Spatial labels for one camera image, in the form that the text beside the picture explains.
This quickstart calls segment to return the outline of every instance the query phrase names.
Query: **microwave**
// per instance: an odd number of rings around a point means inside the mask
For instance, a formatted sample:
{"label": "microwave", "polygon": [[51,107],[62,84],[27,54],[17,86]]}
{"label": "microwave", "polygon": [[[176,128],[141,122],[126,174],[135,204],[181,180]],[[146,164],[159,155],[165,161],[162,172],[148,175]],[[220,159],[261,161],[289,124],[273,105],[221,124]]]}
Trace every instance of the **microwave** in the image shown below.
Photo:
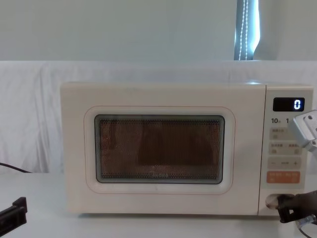
{"label": "microwave", "polygon": [[312,98],[294,84],[63,84],[67,208],[277,215],[270,195],[304,191],[287,125]]}

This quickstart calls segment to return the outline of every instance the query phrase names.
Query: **black cable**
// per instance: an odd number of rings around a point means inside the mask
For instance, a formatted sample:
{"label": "black cable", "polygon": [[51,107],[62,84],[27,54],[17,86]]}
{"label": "black cable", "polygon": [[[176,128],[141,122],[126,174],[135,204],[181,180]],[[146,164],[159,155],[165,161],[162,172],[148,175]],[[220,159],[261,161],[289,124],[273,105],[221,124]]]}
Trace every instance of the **black cable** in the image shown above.
{"label": "black cable", "polygon": [[30,173],[29,171],[26,171],[26,170],[23,170],[23,169],[19,169],[19,168],[15,167],[15,166],[4,164],[4,163],[0,163],[0,166],[4,166],[4,167],[8,167],[10,169],[18,170],[18,171],[23,172],[23,173]]}
{"label": "black cable", "polygon": [[306,236],[307,238],[312,238],[312,237],[310,237],[309,235],[307,235],[305,232],[303,232],[302,228],[298,228],[298,230],[299,230],[304,236]]}

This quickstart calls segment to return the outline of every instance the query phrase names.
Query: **mesh screen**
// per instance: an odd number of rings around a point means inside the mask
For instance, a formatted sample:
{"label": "mesh screen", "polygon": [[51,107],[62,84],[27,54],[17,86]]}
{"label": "mesh screen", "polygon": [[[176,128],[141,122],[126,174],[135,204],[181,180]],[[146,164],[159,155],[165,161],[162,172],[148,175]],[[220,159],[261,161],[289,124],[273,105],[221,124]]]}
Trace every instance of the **mesh screen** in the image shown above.
{"label": "mesh screen", "polygon": [[221,116],[98,115],[95,135],[99,182],[222,180]]}

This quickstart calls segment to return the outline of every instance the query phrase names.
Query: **orange button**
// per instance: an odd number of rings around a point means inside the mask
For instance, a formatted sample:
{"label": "orange button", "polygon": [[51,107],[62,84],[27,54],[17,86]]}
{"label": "orange button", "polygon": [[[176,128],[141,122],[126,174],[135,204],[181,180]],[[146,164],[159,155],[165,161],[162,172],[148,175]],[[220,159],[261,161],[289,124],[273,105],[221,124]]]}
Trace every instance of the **orange button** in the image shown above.
{"label": "orange button", "polygon": [[301,172],[299,171],[268,171],[267,183],[299,183]]}

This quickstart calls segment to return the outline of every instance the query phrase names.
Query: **white fabric backdrop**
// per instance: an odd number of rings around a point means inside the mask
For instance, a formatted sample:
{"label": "white fabric backdrop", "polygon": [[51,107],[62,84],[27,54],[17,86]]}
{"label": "white fabric backdrop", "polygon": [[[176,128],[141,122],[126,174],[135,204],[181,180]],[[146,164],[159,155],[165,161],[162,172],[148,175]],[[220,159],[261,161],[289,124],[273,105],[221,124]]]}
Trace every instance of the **white fabric backdrop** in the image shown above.
{"label": "white fabric backdrop", "polygon": [[[307,83],[317,62],[249,61],[153,67],[105,62],[0,62],[0,162],[32,172],[63,171],[59,87],[67,81]],[[315,91],[314,108],[317,106]],[[310,163],[310,173],[317,163]],[[0,173],[15,173],[0,167]]]}

